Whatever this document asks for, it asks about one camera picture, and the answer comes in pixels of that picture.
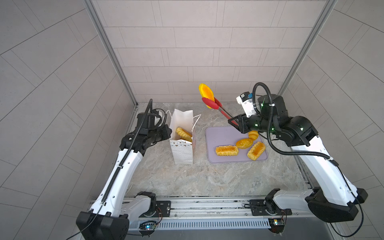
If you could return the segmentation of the red kitchen tongs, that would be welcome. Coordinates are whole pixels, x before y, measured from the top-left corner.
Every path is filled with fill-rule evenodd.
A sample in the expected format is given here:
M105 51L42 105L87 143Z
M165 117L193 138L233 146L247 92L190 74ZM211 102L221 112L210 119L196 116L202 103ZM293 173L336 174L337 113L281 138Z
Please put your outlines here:
M217 100L216 98L215 98L215 101L216 101L216 106L217 106L217 108L218 108L217 110L218 110L222 115L224 115L228 120L229 120L229 119L232 119L233 116L232 116L227 110L224 109L224 107L223 107L223 105L220 103L220 101Z

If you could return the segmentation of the short glazed bread roll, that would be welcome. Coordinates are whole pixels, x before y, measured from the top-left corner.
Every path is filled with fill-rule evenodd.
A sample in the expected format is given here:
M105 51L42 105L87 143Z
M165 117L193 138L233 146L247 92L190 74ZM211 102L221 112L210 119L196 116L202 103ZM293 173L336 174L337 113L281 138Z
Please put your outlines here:
M262 153L266 150L266 146L262 142L256 142L252 148L248 151L247 157L253 161L256 161Z

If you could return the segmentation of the white cartoon paper bag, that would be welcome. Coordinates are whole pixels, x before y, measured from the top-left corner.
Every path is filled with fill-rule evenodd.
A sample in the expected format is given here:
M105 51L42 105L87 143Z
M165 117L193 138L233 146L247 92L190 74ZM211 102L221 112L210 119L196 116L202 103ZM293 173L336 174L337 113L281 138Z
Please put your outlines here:
M194 161L195 126L201 115L194 116L193 110L180 111L175 109L171 115L170 128L172 130L170 146L175 164L192 165ZM181 127L193 135L193 142L182 140L176 133L176 128Z

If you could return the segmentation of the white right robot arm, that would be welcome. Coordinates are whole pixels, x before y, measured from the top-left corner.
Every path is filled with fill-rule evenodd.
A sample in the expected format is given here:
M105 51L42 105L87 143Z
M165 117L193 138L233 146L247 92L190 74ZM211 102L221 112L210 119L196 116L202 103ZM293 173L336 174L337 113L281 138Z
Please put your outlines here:
M358 205L365 202L368 193L356 188L341 173L313 124L303 116L290 117L281 96L273 94L269 99L264 95L255 101L252 96L245 92L236 98L245 112L229 117L229 124L242 134L250 131L271 133L285 142L292 149L291 153L301 153L300 158L319 184L304 192L274 189L265 198L268 208L273 213L278 209L312 212L326 223L354 220L359 212Z

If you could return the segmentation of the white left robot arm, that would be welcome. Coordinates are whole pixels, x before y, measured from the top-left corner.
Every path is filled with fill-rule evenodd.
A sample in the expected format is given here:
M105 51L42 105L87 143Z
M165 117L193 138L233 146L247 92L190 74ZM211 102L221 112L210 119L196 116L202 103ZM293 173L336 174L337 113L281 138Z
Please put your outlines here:
M139 217L161 216L154 193L139 192L130 202L124 202L124 197L146 150L170 138L172 131L166 120L162 109L138 114L135 130L122 138L117 161L100 196L77 217L76 225L84 239L123 240L130 224Z

